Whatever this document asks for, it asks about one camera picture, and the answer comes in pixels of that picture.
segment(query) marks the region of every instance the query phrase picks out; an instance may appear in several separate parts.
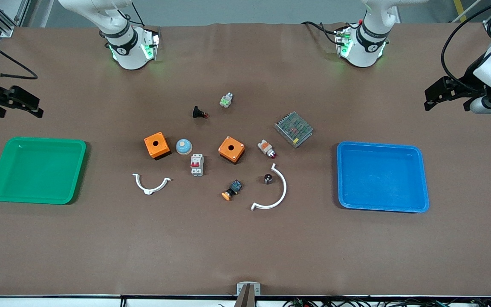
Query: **brown work mat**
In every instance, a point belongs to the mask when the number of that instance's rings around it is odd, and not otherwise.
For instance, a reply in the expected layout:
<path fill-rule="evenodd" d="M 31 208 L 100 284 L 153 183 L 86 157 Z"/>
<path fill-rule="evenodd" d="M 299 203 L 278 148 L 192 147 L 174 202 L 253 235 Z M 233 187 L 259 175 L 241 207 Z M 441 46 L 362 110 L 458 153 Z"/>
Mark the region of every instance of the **brown work mat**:
<path fill-rule="evenodd" d="M 443 76 L 440 50 L 456 25 L 397 25 L 383 58 L 354 68 L 322 33 L 302 25 L 162 29 L 158 62 L 126 71 L 98 29 L 16 29 L 2 50 L 39 80 L 2 79 L 41 99 L 42 119 L 0 119 L 0 153 L 14 136 L 74 138 L 90 150 L 74 204 L 0 203 L 0 295 L 49 293 L 222 294 L 258 281 L 268 295 L 491 295 L 491 116 L 462 101 L 423 109 Z M 448 51 L 461 75 L 489 42 L 467 25 Z M 0 72 L 25 73 L 0 56 Z M 234 94 L 232 106 L 219 106 Z M 193 119 L 198 105 L 211 116 Z M 314 135 L 292 148 L 273 125 L 297 111 Z M 143 138 L 162 131 L 206 157 L 150 158 Z M 246 146 L 232 165 L 226 136 Z M 257 143 L 266 139 L 271 160 Z M 418 146 L 430 209 L 424 214 L 344 209 L 336 193 L 339 142 Z M 279 178 L 264 185 L 271 164 Z M 170 177 L 163 190 L 147 187 Z M 231 202 L 220 193 L 239 179 Z"/>

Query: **blue tray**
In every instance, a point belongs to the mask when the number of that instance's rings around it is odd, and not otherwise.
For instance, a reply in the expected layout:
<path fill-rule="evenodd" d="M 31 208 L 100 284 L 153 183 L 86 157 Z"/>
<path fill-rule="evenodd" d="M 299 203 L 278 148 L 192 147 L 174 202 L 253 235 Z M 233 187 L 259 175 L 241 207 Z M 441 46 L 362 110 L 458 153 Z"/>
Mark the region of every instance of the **blue tray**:
<path fill-rule="evenodd" d="M 415 146 L 341 142 L 338 200 L 350 209 L 426 212 L 422 153 Z"/>

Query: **orange box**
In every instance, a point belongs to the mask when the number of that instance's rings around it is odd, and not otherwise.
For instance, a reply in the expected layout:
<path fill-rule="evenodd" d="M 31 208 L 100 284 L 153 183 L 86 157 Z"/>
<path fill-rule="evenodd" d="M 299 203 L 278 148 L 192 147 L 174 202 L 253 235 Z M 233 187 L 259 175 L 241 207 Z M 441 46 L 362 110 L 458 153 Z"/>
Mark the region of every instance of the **orange box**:
<path fill-rule="evenodd" d="M 245 150 L 246 147 L 244 144 L 238 142 L 230 136 L 227 136 L 222 142 L 221 146 L 219 146 L 219 154 L 234 164 L 238 163 L 238 160 Z"/>
<path fill-rule="evenodd" d="M 147 146 L 147 150 L 149 151 L 149 155 L 155 160 L 162 159 L 172 153 L 162 132 L 148 136 L 144 141 L 145 146 Z"/>

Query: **white curved bracket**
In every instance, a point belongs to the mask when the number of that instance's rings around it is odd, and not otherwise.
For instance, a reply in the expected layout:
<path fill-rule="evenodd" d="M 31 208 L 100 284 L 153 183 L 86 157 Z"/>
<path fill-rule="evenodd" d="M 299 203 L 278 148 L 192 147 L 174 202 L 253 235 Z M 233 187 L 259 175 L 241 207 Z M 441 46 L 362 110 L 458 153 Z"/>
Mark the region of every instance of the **white curved bracket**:
<path fill-rule="evenodd" d="M 277 202 L 271 204 L 270 206 L 263 206 L 263 205 L 260 205 L 260 204 L 257 204 L 257 203 L 253 203 L 253 206 L 251 206 L 251 211 L 255 210 L 255 208 L 259 208 L 259 209 L 272 209 L 275 206 L 277 206 L 277 205 L 280 204 L 280 202 L 285 197 L 285 194 L 287 193 L 287 183 L 285 182 L 285 178 L 283 177 L 282 173 L 280 173 L 280 171 L 278 171 L 276 169 L 276 163 L 274 163 L 272 165 L 272 168 L 271 169 L 272 169 L 272 171 L 274 173 L 277 173 L 278 174 L 278 176 L 281 178 L 281 181 L 283 182 L 283 194 L 281 195 L 280 199 Z"/>
<path fill-rule="evenodd" d="M 166 185 L 166 183 L 168 183 L 168 181 L 172 181 L 172 179 L 170 178 L 164 178 L 164 181 L 162 181 L 162 183 L 158 187 L 148 189 L 142 186 L 142 183 L 140 182 L 140 175 L 138 174 L 132 174 L 132 175 L 136 177 L 136 184 L 138 185 L 138 187 L 140 187 L 140 189 L 144 190 L 145 195 L 151 195 L 156 191 L 162 190 L 162 188 Z"/>

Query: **green led light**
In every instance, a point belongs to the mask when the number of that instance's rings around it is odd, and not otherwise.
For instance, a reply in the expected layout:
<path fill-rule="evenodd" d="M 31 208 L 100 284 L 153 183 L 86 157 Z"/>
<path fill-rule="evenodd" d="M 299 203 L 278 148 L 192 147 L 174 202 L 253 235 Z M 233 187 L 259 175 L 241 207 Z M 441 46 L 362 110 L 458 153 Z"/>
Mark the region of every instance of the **green led light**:
<path fill-rule="evenodd" d="M 117 56 L 115 55 L 115 51 L 113 51 L 113 48 L 111 47 L 111 45 L 109 45 L 109 50 L 111 50 L 111 54 L 113 54 L 113 59 L 116 61 Z"/>
<path fill-rule="evenodd" d="M 145 58 L 147 58 L 148 60 L 152 59 L 153 58 L 153 49 L 151 47 L 149 47 L 149 45 L 143 45 L 142 44 L 142 49 L 144 51 L 144 54 L 145 54 Z"/>
<path fill-rule="evenodd" d="M 382 47 L 380 47 L 380 53 L 378 54 L 378 58 L 382 56 L 382 52 L 384 52 L 384 47 L 386 46 L 386 43 L 382 44 Z"/>
<path fill-rule="evenodd" d="M 353 47 L 353 41 L 350 39 L 349 41 L 347 41 L 345 43 L 344 46 L 342 46 L 342 50 L 341 50 L 341 56 L 348 56 L 349 55 L 349 50 L 351 49 L 351 47 Z"/>

